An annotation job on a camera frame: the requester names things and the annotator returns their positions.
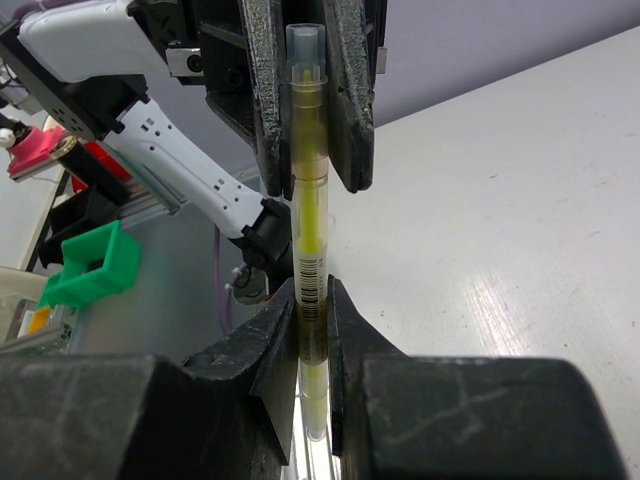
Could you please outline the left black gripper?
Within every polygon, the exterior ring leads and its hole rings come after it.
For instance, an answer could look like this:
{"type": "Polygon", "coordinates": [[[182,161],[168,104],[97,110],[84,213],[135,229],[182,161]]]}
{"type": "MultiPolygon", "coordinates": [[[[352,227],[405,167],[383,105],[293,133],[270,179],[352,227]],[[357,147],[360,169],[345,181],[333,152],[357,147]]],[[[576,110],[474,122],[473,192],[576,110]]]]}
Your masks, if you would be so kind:
{"type": "Polygon", "coordinates": [[[197,47],[207,103],[256,153],[267,193],[290,199],[285,28],[326,28],[329,153],[351,193],[372,184],[373,108],[384,1],[179,1],[174,46],[197,47]]]}

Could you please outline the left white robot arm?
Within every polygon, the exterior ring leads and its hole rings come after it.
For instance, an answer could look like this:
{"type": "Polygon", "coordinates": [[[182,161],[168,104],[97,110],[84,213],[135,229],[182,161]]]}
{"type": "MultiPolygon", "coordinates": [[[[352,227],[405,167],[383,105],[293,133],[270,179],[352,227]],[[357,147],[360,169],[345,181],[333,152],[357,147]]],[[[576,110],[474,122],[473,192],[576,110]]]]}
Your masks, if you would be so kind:
{"type": "Polygon", "coordinates": [[[170,209],[188,200],[274,282],[293,274],[288,201],[305,172],[350,192],[373,176],[383,1],[28,1],[1,56],[70,133],[98,141],[170,209]],[[190,141],[150,75],[201,85],[256,154],[264,193],[190,141]]]}

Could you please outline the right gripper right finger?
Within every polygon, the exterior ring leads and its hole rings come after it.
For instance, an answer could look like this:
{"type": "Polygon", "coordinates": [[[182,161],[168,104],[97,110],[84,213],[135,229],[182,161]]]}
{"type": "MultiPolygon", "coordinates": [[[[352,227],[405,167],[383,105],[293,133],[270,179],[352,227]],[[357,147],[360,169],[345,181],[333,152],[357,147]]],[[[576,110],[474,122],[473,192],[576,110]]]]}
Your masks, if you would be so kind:
{"type": "Polygon", "coordinates": [[[345,479],[624,479],[571,362],[410,356],[328,282],[331,447],[345,479]]]}

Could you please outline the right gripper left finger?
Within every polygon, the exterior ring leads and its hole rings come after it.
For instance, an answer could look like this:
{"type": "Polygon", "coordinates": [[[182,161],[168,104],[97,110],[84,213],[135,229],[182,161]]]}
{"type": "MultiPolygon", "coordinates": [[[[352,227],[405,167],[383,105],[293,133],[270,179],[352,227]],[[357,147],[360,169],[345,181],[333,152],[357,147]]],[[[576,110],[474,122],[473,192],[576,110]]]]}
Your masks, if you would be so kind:
{"type": "Polygon", "coordinates": [[[182,364],[157,355],[1,359],[5,479],[276,479],[289,463],[292,282],[182,364]]]}

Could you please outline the yellow highlighter pen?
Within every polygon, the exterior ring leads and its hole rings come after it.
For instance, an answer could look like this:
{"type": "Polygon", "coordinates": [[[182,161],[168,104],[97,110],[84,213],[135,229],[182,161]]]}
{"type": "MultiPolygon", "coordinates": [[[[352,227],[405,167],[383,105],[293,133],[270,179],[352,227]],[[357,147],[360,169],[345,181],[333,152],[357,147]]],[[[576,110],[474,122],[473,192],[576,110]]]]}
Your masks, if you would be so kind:
{"type": "Polygon", "coordinates": [[[306,435],[312,441],[325,437],[327,423],[328,174],[316,181],[293,176],[292,246],[300,391],[306,435]]]}

